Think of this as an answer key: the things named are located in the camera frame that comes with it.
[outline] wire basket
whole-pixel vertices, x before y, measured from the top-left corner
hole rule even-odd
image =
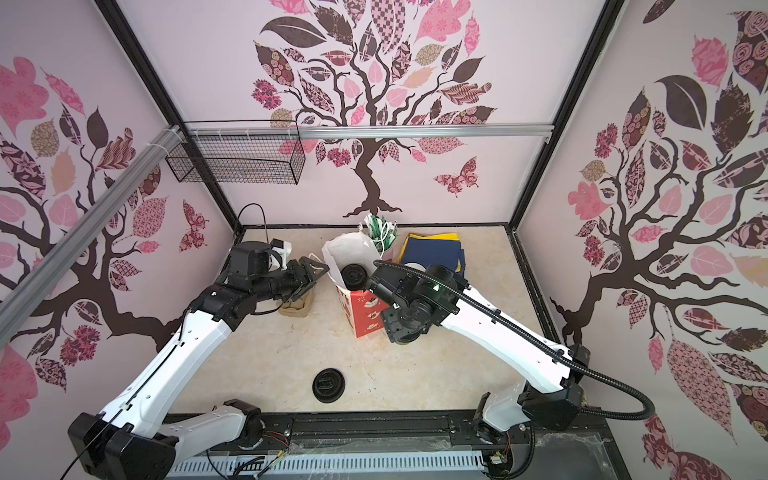
[[[275,134],[194,133],[187,140],[197,145],[202,157],[190,156],[193,149],[182,143],[170,151],[166,161],[180,182],[298,184],[306,160],[298,125],[296,121],[281,123],[281,127],[296,128]],[[197,168],[195,161],[207,168]]]

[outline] black lid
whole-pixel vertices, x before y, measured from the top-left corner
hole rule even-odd
[[[344,376],[337,369],[325,369],[312,382],[312,393],[323,403],[332,403],[344,393]]]
[[[344,285],[351,290],[365,290],[368,282],[368,272],[358,263],[350,263],[341,270],[341,279]]]

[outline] wall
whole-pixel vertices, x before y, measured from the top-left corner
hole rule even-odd
[[[419,116],[425,124],[549,123],[602,4],[121,2],[186,120],[296,116],[303,127],[412,124]],[[379,59],[369,54],[377,46]],[[449,90],[458,85],[461,94]],[[353,140],[307,141],[298,186],[222,187],[236,210],[258,201],[272,223],[355,223],[369,211],[404,222],[508,221],[540,141],[383,139],[358,142],[359,153]],[[260,212],[243,219],[260,223]]]
[[[656,404],[611,421],[632,478],[765,477],[766,35],[764,2],[630,2],[521,227],[568,343]]]
[[[0,18],[0,295],[35,268],[157,133],[159,111],[87,0]],[[214,277],[231,230],[163,162],[0,351],[0,470],[58,478],[67,428],[154,357]],[[40,461],[41,440],[45,445]],[[68,478],[85,478],[79,464]]]

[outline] pink wall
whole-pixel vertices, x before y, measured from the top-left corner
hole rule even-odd
[[[256,0],[232,2],[228,8],[203,1],[121,4],[185,119],[298,115],[304,126],[343,126],[377,124],[385,108],[384,123],[392,124],[411,124],[414,117],[430,112],[427,124],[441,118],[548,123],[603,2]],[[383,26],[384,12],[392,14],[391,29]],[[336,20],[345,26],[332,27]],[[297,22],[317,33],[292,37],[295,30],[286,25]],[[383,45],[381,61],[368,55],[349,60],[361,42],[371,45],[363,37]],[[335,63],[324,56],[333,52],[342,54],[331,55]],[[272,66],[272,55],[277,66]],[[453,58],[445,73],[444,56]],[[283,67],[286,73],[275,73]],[[393,69],[397,75],[388,80],[386,71]],[[338,91],[333,77],[323,79],[331,70],[340,75]],[[474,85],[474,94],[448,90],[459,85],[468,91]],[[408,96],[412,98],[404,108]],[[442,117],[451,113],[455,115]],[[355,223],[369,211],[401,222],[508,221],[541,139],[453,140],[442,149],[408,138],[399,139],[400,145],[390,141],[387,151],[396,152],[396,160],[391,155],[382,160],[380,145],[368,142],[362,143],[359,155],[352,140],[321,143],[325,152],[339,148],[335,162],[318,157],[317,143],[307,142],[298,185],[223,184],[223,189],[236,210],[253,201],[264,205],[272,223]],[[475,172],[462,177],[472,158]],[[440,185],[436,177],[449,184]],[[449,192],[450,184],[462,191]],[[255,210],[247,210],[243,219],[261,222]]]
[[[656,404],[611,422],[632,478],[765,477],[765,7],[630,2],[521,228],[568,343]]]
[[[8,5],[0,41],[6,296],[165,122],[87,0]],[[69,424],[154,357],[215,277],[231,235],[201,184],[179,184],[164,162],[146,179],[0,352],[0,470],[64,471]],[[79,466],[68,476],[84,477]]]

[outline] butterfly decal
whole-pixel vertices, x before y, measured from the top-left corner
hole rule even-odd
[[[435,177],[435,181],[441,185],[448,187],[448,191],[458,198],[458,192],[467,187],[477,187],[478,175],[475,173],[477,170],[477,157],[470,158],[467,163],[462,167],[461,173],[458,175],[438,175]]]
[[[190,229],[181,237],[181,243],[179,243],[179,251],[183,252],[189,250],[192,247],[200,248],[205,245],[205,236],[201,230],[205,229],[205,223],[210,220],[205,220],[203,214],[196,213],[194,208],[184,202],[184,216],[187,218],[187,223],[190,225]]]

